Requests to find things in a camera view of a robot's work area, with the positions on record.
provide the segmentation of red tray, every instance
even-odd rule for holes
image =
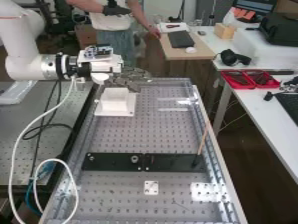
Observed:
[[[256,83],[256,87],[260,89],[276,89],[280,88],[281,83],[272,77],[272,75],[261,70],[246,70],[245,75]]]
[[[222,71],[221,75],[233,89],[254,89],[256,83],[242,71]]]

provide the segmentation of person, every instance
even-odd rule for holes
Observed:
[[[136,66],[132,17],[156,37],[161,33],[144,15],[138,0],[67,0],[68,4],[91,13],[92,26],[97,30],[97,43],[109,43],[127,66]]]

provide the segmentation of metal table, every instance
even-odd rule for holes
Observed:
[[[0,83],[0,90],[5,90],[11,83]],[[11,169],[11,153],[15,145],[16,138],[25,128],[28,123],[43,113],[45,103],[52,90],[53,82],[39,82],[31,92],[28,93],[24,101],[19,105],[0,106],[0,189],[3,194],[7,192],[7,184]],[[63,82],[61,98],[65,96],[69,83]],[[80,119],[84,118],[81,114],[84,104],[87,102],[92,90],[92,83],[87,84],[85,90],[79,92],[73,91],[64,106],[59,109],[55,123],[63,123],[71,127],[76,126]],[[57,89],[53,94],[51,108],[56,105]],[[69,140],[71,131],[65,128],[49,128],[44,131],[36,164],[60,155]],[[24,192],[27,189],[29,172],[33,160],[36,138],[28,141],[21,141],[16,154],[13,186],[15,192]],[[40,183],[39,186],[45,187],[53,185],[53,175],[49,175]]]
[[[202,153],[205,172],[81,170],[89,152],[197,153],[208,121],[197,88],[189,79],[153,79],[140,85],[133,118],[95,117],[96,105],[91,107],[68,162],[80,195],[69,223],[248,223],[212,130]],[[158,181],[158,195],[144,194],[145,181]],[[73,203],[64,174],[40,223],[61,223]]]

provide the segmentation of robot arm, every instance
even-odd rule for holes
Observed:
[[[121,56],[113,54],[108,45],[92,46],[79,56],[41,55],[35,38],[43,29],[44,21],[35,11],[1,0],[0,39],[8,52],[5,68],[13,80],[69,79],[77,75],[103,84],[111,75],[121,73]]]

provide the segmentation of white desk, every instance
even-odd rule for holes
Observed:
[[[274,78],[278,81],[287,81],[291,80],[294,76],[274,76]],[[293,179],[298,183],[298,126],[277,98],[274,97],[269,102],[264,100],[268,91],[273,93],[281,92],[278,89],[236,90],[230,88],[229,84],[225,82],[213,129],[217,135],[221,129],[230,95],[233,93],[291,174]]]
[[[233,46],[232,40],[222,40],[214,34],[214,27],[200,27],[192,28],[196,32],[197,30],[205,31],[206,36],[200,36],[201,40],[206,43],[209,48],[213,50],[216,54],[221,53],[226,49],[232,49],[236,53],[238,53],[237,49]],[[214,83],[220,83],[220,71],[232,70],[232,69],[260,69],[268,71],[282,71],[289,69],[281,69],[274,64],[270,66],[260,66],[258,64],[252,63],[249,66],[238,64],[234,67],[229,67],[222,64],[221,58],[213,61],[214,67],[217,69],[217,74],[214,74]],[[290,80],[294,78],[293,75],[289,76],[274,76],[280,81]],[[209,100],[210,106],[208,106],[208,111],[210,112],[214,98],[216,98],[216,89],[218,85],[213,85],[214,87],[214,96]],[[224,92],[221,96],[220,106],[217,110],[216,120],[213,124],[213,129],[216,135],[220,132],[222,120],[225,117],[225,112],[230,100],[232,93],[238,98],[241,105],[244,106],[252,120],[254,121],[256,126],[258,127],[270,147],[273,148],[280,160],[282,161],[289,173],[293,176],[293,179],[298,183],[298,147],[297,147],[297,139],[298,139],[298,126],[291,120],[289,114],[282,108],[278,100],[274,99],[270,102],[264,100],[264,97],[268,91],[278,92],[278,90],[234,90],[230,88],[229,84],[225,82]]]
[[[197,34],[198,30],[205,31],[206,36],[200,36]],[[224,40],[224,39],[218,38],[218,36],[214,34],[214,27],[213,26],[196,27],[196,28],[192,28],[192,31],[196,32],[196,35],[200,36],[200,39],[209,46],[209,48],[213,50],[213,52],[216,54],[220,54],[226,49],[232,49],[236,53],[240,53],[240,51],[237,50],[237,48],[234,47],[234,45],[232,43],[232,40]],[[217,71],[232,70],[232,69],[238,69],[238,70],[256,69],[256,70],[266,70],[266,71],[289,70],[287,68],[278,67],[274,63],[264,66],[258,63],[254,63],[254,61],[252,61],[252,64],[248,65],[248,66],[244,65],[244,64],[238,64],[233,67],[226,66],[221,61],[221,56],[220,55],[216,58],[216,60],[213,61],[213,64],[214,64],[214,67],[216,67]]]
[[[224,40],[221,38],[218,38],[218,36],[214,34],[214,27],[212,26],[201,26],[201,27],[192,27],[192,31],[197,34],[197,31],[205,31],[206,32],[206,36],[200,36],[200,39],[204,41],[204,43],[209,46],[209,48],[213,50],[213,52],[216,54],[220,54],[224,50],[226,49],[232,49],[236,53],[240,53],[240,51],[237,50],[237,48],[234,47],[232,40]],[[270,65],[261,65],[261,64],[256,64],[254,62],[252,62],[252,64],[249,66],[244,65],[244,64],[238,64],[236,66],[226,66],[222,61],[221,61],[221,56],[218,55],[216,60],[213,60],[213,64],[216,67],[216,73],[210,74],[213,75],[212,80],[214,80],[214,84],[213,84],[213,90],[210,91],[210,96],[208,99],[208,105],[206,105],[206,111],[208,114],[210,114],[212,109],[213,109],[213,105],[214,105],[214,101],[216,101],[216,96],[217,96],[217,89],[218,89],[218,84],[220,84],[220,80],[221,80],[221,75],[220,72],[224,70],[265,70],[265,71],[289,71],[290,69],[286,68],[281,68],[278,67],[274,63]],[[224,91],[224,97],[226,98],[226,100],[229,101],[230,99],[230,94],[229,91]]]

